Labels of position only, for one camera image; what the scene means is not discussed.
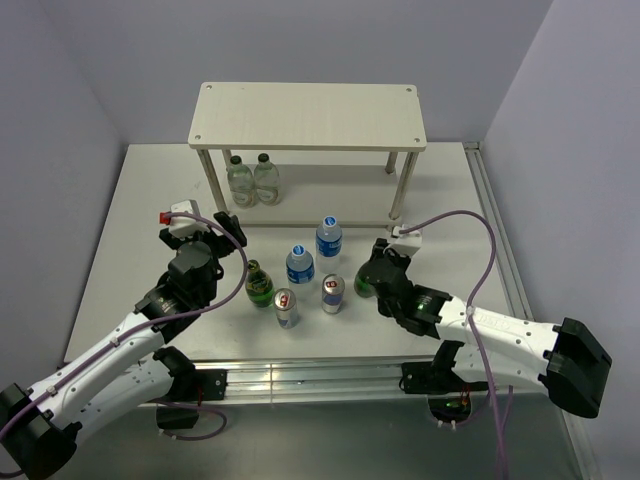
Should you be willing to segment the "green glass bottle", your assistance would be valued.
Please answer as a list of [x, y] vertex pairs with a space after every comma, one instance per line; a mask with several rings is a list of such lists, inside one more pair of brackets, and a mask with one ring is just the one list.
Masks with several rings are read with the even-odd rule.
[[356, 272], [354, 277], [354, 290], [361, 298], [374, 298], [376, 285], [379, 280], [377, 265], [374, 261], [365, 262]]
[[266, 308], [272, 303], [275, 293], [274, 283], [257, 260], [251, 259], [248, 262], [245, 291], [256, 307]]

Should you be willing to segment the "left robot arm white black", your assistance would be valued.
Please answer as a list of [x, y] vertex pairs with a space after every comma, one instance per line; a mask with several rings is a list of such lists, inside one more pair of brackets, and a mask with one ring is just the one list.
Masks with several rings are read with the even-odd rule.
[[166, 272], [105, 338], [62, 369], [28, 388], [1, 392], [1, 445], [24, 475], [47, 479], [79, 443], [148, 401], [181, 400], [197, 390], [193, 363], [171, 341], [202, 315], [229, 303], [218, 300], [222, 258], [242, 253], [247, 238], [235, 215], [208, 220], [163, 212], [161, 240], [174, 251]]

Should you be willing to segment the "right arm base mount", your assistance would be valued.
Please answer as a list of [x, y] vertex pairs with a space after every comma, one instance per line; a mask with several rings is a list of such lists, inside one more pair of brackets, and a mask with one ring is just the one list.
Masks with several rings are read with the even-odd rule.
[[477, 418], [490, 405], [486, 381], [467, 382], [435, 361], [401, 364], [399, 388], [408, 395], [427, 397], [436, 425], [455, 430]]

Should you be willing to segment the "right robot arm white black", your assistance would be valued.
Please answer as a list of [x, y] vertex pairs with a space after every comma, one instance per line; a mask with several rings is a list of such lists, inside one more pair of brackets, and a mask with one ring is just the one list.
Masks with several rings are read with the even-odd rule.
[[379, 313], [407, 332], [439, 341], [429, 361], [402, 365], [407, 394], [446, 395], [512, 386], [545, 394], [579, 417], [598, 416], [611, 356], [580, 321], [522, 320], [411, 282], [410, 257], [375, 241], [358, 275], [375, 293]]

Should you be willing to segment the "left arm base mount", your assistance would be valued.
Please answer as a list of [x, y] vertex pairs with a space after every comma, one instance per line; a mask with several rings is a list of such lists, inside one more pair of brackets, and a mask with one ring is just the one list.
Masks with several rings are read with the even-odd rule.
[[[206, 404], [206, 401], [224, 399], [227, 386], [227, 371], [194, 371], [177, 375], [167, 394], [156, 402], [155, 420], [160, 433], [171, 439], [195, 442], [211, 439], [221, 434], [228, 424], [227, 416]], [[185, 435], [182, 430], [196, 426], [202, 413], [214, 415], [220, 420], [212, 432], [200, 435]]]

